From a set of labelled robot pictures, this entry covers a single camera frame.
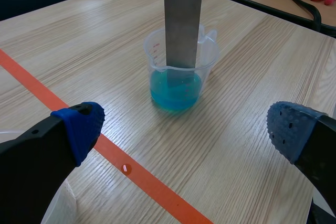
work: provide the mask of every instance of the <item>cup handle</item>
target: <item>cup handle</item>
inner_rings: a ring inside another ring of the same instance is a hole
[[[211,40],[213,40],[214,42],[216,42],[217,39],[217,30],[213,29],[210,32],[208,32],[208,34],[206,35],[208,38],[210,38]]]

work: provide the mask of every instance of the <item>metal plate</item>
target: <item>metal plate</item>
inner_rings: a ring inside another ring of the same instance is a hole
[[[164,0],[166,64],[195,68],[202,0]]]

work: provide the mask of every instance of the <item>black cable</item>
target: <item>black cable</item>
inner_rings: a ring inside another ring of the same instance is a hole
[[[293,0],[297,5],[299,5],[300,7],[305,8],[307,11],[309,11],[311,13],[311,15],[313,16],[313,21],[312,21],[312,27],[311,29],[320,32],[321,30],[321,23],[322,23],[322,18],[321,18],[321,14],[319,12],[319,10],[311,5],[308,4],[302,0]]]

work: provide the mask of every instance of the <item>orange tape line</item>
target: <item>orange tape line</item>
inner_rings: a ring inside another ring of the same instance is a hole
[[[1,49],[0,65],[50,110],[69,107]],[[103,134],[100,135],[95,149],[119,170],[125,164],[131,165],[132,172],[127,177],[179,222],[185,224],[212,223]]]

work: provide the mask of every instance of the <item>blue rubber tip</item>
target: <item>blue rubber tip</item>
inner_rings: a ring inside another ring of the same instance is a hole
[[[268,134],[275,148],[295,163],[316,122],[325,113],[291,102],[274,103],[267,113]]]
[[[92,105],[90,114],[84,115],[69,108],[51,113],[61,118],[65,124],[76,166],[80,166],[87,157],[90,148],[100,135],[105,120],[104,109],[99,104],[95,102],[83,102],[82,104]]]

